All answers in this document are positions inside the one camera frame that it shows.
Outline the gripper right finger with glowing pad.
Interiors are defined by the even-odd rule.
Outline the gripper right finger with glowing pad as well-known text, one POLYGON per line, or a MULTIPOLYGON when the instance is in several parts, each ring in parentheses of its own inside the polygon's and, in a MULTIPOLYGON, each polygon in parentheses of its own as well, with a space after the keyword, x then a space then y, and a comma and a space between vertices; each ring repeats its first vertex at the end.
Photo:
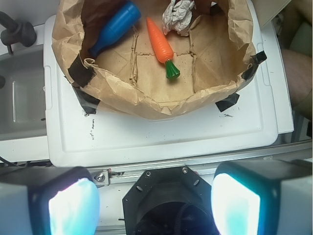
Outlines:
POLYGON ((311 235, 313 164, 233 160, 219 164, 211 190, 222 235, 311 235))

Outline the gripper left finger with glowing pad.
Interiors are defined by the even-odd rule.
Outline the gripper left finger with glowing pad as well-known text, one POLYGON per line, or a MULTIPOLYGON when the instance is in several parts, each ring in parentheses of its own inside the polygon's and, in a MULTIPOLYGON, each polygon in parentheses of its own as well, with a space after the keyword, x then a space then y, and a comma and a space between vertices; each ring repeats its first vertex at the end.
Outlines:
POLYGON ((2 235, 92 235, 99 213, 99 192, 84 167, 0 170, 2 235))

